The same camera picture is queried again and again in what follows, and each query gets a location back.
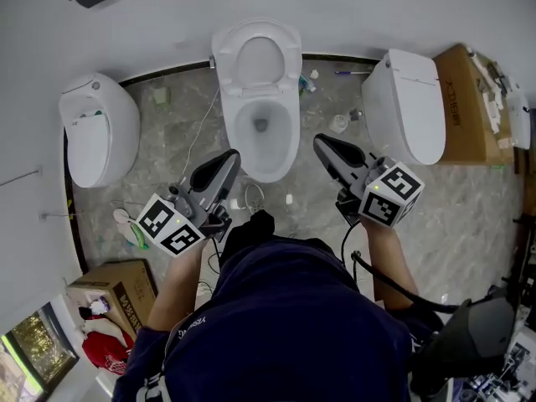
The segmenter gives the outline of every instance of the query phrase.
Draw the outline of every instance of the cardboard box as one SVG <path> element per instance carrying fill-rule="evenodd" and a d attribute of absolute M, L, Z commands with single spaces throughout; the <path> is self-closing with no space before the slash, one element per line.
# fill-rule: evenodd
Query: cardboard box
<path fill-rule="evenodd" d="M 145 260 L 107 263 L 94 268 L 67 287 L 76 307 L 88 307 L 103 296 L 110 304 L 106 316 L 136 339 L 147 324 L 157 287 Z"/>
<path fill-rule="evenodd" d="M 478 57 L 484 66 L 491 62 L 483 55 Z M 486 85 L 486 81 L 472 63 L 465 46 L 458 44 L 435 57 L 434 61 L 441 83 L 446 123 L 445 152 L 439 163 L 500 165 L 513 162 L 506 99 L 502 98 L 499 133 L 494 134 L 478 87 Z"/>

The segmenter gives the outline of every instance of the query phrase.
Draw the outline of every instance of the white toilet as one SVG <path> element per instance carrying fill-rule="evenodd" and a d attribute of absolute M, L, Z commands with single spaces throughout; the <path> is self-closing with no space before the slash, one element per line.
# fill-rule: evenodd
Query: white toilet
<path fill-rule="evenodd" d="M 406 164 L 431 165 L 445 150 L 445 111 L 432 59 L 391 49 L 361 85 L 370 141 Z"/>
<path fill-rule="evenodd" d="M 273 19 L 250 19 L 216 33 L 212 51 L 229 144 L 253 179 L 276 182 L 300 143 L 300 34 Z"/>
<path fill-rule="evenodd" d="M 140 113 L 119 84 L 99 73 L 71 82 L 59 113 L 67 132 L 67 159 L 81 188 L 114 183 L 128 173 L 140 140 Z"/>

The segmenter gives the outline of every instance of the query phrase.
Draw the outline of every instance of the window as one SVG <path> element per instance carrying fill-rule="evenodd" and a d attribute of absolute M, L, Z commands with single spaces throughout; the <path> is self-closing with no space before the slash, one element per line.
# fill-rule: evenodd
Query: window
<path fill-rule="evenodd" d="M 46 400 L 77 361 L 47 304 L 2 336 L 0 402 Z"/>

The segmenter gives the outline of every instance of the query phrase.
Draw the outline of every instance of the green object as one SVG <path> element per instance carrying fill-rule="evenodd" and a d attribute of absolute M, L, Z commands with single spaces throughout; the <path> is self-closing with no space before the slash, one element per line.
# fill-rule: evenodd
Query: green object
<path fill-rule="evenodd" d="M 152 96 L 157 105 L 169 104 L 170 95 L 171 93 L 169 92 L 169 88 L 166 86 L 152 90 Z"/>
<path fill-rule="evenodd" d="M 24 375 L 26 375 L 26 380 L 28 382 L 29 388 L 35 393 L 39 394 L 43 392 L 43 388 L 39 385 L 35 377 L 28 371 L 28 368 L 26 368 L 26 365 L 24 362 L 20 359 L 20 357 L 17 355 L 17 352 L 13 349 L 13 346 L 9 343 L 8 339 L 2 335 L 2 342 L 3 345 L 6 346 L 8 349 L 9 354 L 13 357 L 17 365 L 23 370 Z"/>
<path fill-rule="evenodd" d="M 143 236 L 142 230 L 139 229 L 136 224 L 131 224 L 131 229 L 136 236 L 137 246 L 140 249 L 147 250 L 149 246 L 145 244 L 145 237 Z"/>

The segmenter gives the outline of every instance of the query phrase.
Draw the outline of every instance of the fiducial marker cube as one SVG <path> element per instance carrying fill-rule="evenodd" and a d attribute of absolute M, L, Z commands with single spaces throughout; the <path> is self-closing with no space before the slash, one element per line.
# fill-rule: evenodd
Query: fiducial marker cube
<path fill-rule="evenodd" d="M 392 228 L 414 208 L 424 187 L 409 168 L 398 162 L 365 187 L 359 214 Z"/>

